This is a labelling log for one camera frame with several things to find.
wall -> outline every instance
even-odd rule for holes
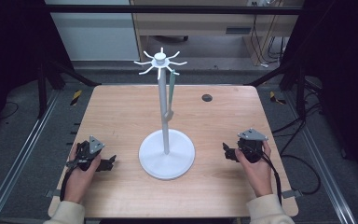
[[[128,0],[45,0],[48,5],[129,5]],[[130,13],[51,13],[71,61],[136,61]]]

person's left hand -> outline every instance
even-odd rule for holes
[[[69,155],[69,161],[74,160],[75,157],[76,144],[72,146],[71,154]],[[75,170],[69,176],[68,182],[66,183],[65,196],[63,198],[64,201],[81,203],[100,163],[101,155],[97,155],[87,171],[82,171],[79,167],[75,168]]]

wooden table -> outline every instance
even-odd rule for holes
[[[212,101],[204,102],[203,94]],[[94,135],[105,143],[102,158],[117,155],[117,161],[112,171],[94,176],[84,199],[86,217],[248,217],[246,203],[255,194],[240,164],[225,158],[222,143],[236,147],[237,133],[250,128],[268,136],[282,191],[290,189],[254,87],[175,86],[172,110],[170,129],[191,139],[196,158],[187,173],[164,181],[150,176],[138,158],[144,139],[161,129],[158,86],[95,88],[76,142]],[[50,216],[58,202],[54,197]],[[289,216],[298,212],[294,198],[283,199],[282,206]]]

white mug tree stand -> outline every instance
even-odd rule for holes
[[[162,129],[149,134],[141,144],[139,149],[139,161],[145,171],[153,177],[161,180],[175,179],[187,172],[193,164],[195,158],[195,148],[190,138],[184,133],[168,128],[168,121],[172,118],[171,101],[173,94],[174,78],[178,76],[169,65],[183,65],[185,63],[173,63],[170,59],[175,58],[179,51],[172,57],[166,57],[161,52],[154,57],[144,54],[152,59],[151,62],[137,64],[151,64],[146,71],[139,73],[145,75],[153,68],[158,69],[158,93],[161,111]],[[167,91],[166,91],[166,69],[170,70],[170,110],[167,110]]]

